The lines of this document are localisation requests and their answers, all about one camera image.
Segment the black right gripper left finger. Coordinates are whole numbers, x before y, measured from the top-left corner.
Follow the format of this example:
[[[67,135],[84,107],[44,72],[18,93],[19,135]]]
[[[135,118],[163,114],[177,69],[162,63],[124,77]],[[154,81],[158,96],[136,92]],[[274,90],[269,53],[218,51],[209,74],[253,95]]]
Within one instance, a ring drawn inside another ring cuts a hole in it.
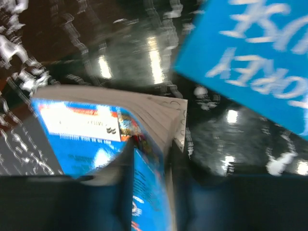
[[[104,168],[79,179],[2,176],[3,231],[128,231],[132,210],[134,144]]]

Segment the bright blue paperback book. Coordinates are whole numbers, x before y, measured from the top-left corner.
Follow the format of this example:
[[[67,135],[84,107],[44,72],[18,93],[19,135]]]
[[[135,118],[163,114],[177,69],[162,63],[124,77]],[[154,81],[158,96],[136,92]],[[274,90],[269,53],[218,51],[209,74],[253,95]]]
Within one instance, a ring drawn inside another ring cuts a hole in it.
[[[79,231],[173,231],[172,146],[183,148],[187,101],[60,85],[31,104],[62,171],[84,185]]]

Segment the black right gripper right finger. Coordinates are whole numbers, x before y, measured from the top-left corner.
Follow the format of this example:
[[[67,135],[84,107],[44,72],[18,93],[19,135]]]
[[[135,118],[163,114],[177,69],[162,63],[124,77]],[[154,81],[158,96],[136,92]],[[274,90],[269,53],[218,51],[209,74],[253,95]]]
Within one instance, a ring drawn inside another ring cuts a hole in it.
[[[308,179],[288,175],[206,177],[173,143],[175,220],[179,231],[305,231]]]

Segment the teal 26-storey treehouse book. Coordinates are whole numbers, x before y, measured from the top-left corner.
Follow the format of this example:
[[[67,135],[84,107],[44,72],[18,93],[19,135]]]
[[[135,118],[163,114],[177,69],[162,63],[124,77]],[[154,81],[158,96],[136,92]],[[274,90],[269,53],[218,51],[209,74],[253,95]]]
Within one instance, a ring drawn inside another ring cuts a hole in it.
[[[308,137],[307,1],[206,1],[174,69]]]

